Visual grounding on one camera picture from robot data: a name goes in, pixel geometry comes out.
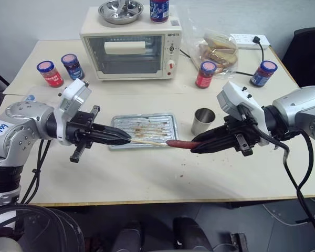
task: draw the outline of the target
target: wall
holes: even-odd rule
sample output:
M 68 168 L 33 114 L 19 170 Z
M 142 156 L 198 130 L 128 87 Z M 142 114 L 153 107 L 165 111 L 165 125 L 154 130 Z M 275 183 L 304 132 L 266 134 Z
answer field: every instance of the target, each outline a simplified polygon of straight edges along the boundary
M 1 75 L 12 81 L 38 39 L 79 39 L 88 7 L 102 2 L 0 0 Z M 280 57 L 285 54 L 294 30 L 315 27 L 315 0 L 171 0 L 171 3 L 189 6 L 194 19 L 217 31 L 265 34 Z

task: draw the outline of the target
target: metal cup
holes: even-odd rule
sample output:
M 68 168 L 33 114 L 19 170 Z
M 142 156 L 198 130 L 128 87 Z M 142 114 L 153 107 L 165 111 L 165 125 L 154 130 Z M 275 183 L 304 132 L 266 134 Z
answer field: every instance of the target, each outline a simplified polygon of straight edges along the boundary
M 195 118 L 191 127 L 191 132 L 194 135 L 199 135 L 205 132 L 210 124 L 215 120 L 216 115 L 211 109 L 201 108 L 195 112 Z

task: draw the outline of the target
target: jar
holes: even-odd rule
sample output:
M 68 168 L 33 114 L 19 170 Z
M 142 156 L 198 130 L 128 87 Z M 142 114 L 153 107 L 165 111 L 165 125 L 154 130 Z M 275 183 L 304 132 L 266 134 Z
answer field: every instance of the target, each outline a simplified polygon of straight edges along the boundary
M 215 63 L 211 61 L 205 61 L 201 64 L 201 67 L 198 71 L 196 85 L 199 88 L 207 88 L 210 86 L 212 77 L 217 69 Z
M 166 22 L 169 17 L 169 0 L 150 0 L 150 11 L 153 22 Z
M 262 87 L 277 69 L 278 66 L 274 62 L 264 60 L 261 62 L 260 67 L 251 77 L 250 82 L 255 86 Z
M 36 69 L 41 73 L 43 78 L 51 87 L 58 88 L 62 86 L 64 81 L 52 61 L 42 61 L 37 65 Z
M 64 67 L 67 69 L 71 79 L 76 80 L 84 78 L 84 72 L 80 67 L 77 56 L 75 54 L 65 54 L 61 58 L 61 61 Z

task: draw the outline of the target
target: oven door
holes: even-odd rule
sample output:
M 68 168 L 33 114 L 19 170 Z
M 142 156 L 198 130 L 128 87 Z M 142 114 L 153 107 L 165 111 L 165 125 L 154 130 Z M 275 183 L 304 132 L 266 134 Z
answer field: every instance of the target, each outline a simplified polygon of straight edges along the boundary
M 162 77 L 164 35 L 85 38 L 100 79 Z

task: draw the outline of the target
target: baking tray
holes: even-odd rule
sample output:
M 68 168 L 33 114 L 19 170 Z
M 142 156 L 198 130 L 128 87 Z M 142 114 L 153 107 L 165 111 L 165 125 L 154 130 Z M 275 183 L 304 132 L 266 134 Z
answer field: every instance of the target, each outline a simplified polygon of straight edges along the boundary
M 132 114 L 118 115 L 112 118 L 112 127 L 122 129 L 131 137 L 139 140 L 164 143 L 170 139 L 178 139 L 176 119 L 173 114 Z M 147 143 L 128 143 L 124 145 L 110 145 L 110 149 L 132 148 L 163 148 Z

